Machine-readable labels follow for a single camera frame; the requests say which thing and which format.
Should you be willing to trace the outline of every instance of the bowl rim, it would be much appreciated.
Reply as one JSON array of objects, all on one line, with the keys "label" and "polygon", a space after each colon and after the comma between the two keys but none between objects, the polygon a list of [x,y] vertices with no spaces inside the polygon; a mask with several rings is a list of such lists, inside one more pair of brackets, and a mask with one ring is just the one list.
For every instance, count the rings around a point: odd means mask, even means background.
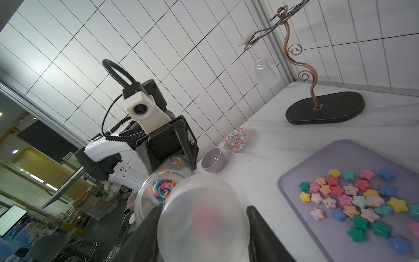
[{"label": "bowl rim", "polygon": [[[229,136],[229,135],[233,135],[233,133],[234,133],[234,132],[236,132],[236,131],[237,131],[237,130],[239,130],[239,129],[244,130],[244,137],[243,137],[243,140],[240,142],[240,144],[236,145],[236,146],[235,146],[235,147],[233,147],[233,148],[230,148],[230,149],[225,148],[225,141],[227,140],[228,136]],[[223,142],[222,142],[222,148],[223,148],[224,150],[231,151],[231,150],[234,150],[236,147],[240,146],[241,144],[243,144],[243,142],[244,142],[244,140],[246,139],[246,136],[247,136],[247,131],[246,131],[246,129],[244,129],[244,128],[238,128],[238,129],[236,129],[236,130],[232,131],[230,134],[228,134],[228,136],[227,136],[226,138],[224,138],[224,140],[223,140]]]},{"label": "bowl rim", "polygon": [[[202,163],[203,163],[203,160],[204,160],[204,158],[207,156],[207,154],[211,151],[211,150],[213,150],[213,149],[218,149],[218,151],[219,151],[219,155],[218,155],[218,159],[217,159],[217,161],[215,162],[215,163],[213,163],[212,165],[210,165],[209,167],[203,167],[202,166]],[[222,155],[222,150],[221,149],[219,149],[218,147],[214,147],[214,148],[211,148],[210,150],[208,150],[208,152],[204,155],[204,157],[202,158],[202,160],[201,160],[201,166],[202,166],[202,168],[205,170],[205,169],[208,169],[208,168],[212,168],[212,167],[214,167],[216,164],[217,164],[217,162],[219,161],[219,159],[220,159],[220,156]]]}]

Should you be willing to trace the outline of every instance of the lollipop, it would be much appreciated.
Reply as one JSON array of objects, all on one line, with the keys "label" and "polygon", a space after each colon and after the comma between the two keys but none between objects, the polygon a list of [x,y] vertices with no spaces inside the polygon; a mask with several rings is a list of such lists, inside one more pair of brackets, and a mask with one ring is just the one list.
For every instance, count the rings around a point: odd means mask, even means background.
[{"label": "lollipop", "polygon": [[172,189],[177,185],[173,180],[159,180],[154,184],[153,194],[159,202],[166,201]]}]

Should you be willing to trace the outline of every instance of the yellow star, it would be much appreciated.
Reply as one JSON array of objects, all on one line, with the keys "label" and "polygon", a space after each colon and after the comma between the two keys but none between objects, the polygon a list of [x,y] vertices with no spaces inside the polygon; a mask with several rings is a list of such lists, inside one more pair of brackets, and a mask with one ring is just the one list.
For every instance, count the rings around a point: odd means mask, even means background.
[{"label": "yellow star", "polygon": [[393,209],[394,212],[407,212],[409,211],[409,208],[406,206],[406,201],[396,199],[396,198],[390,198],[390,201],[387,201],[387,204],[389,204]]},{"label": "yellow star", "polygon": [[377,190],[372,190],[372,189],[367,189],[367,191],[364,192],[364,196],[365,197],[369,197],[369,196],[379,196],[380,193],[378,193]]},{"label": "yellow star", "polygon": [[341,175],[341,172],[339,172],[337,168],[329,169],[329,176],[340,177],[340,175]]},{"label": "yellow star", "polygon": [[304,203],[310,202],[310,194],[307,193],[301,193],[301,195],[299,196],[299,198],[301,199],[301,201],[303,201]]}]

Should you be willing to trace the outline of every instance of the monitor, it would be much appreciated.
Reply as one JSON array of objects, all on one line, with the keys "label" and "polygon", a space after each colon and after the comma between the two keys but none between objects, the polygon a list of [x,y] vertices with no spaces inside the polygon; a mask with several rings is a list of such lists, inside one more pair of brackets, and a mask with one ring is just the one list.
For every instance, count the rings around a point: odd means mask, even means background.
[{"label": "monitor", "polygon": [[0,237],[4,238],[7,233],[26,215],[27,211],[16,205],[0,216]]}]

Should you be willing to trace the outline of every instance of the black panel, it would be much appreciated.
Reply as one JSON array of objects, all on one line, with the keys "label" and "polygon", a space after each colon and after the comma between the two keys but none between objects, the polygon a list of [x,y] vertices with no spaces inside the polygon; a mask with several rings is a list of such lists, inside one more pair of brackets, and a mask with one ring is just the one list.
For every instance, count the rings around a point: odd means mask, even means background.
[{"label": "black panel", "polygon": [[78,150],[41,121],[30,125],[18,137],[60,164],[64,163],[63,157],[69,152],[74,154]]}]

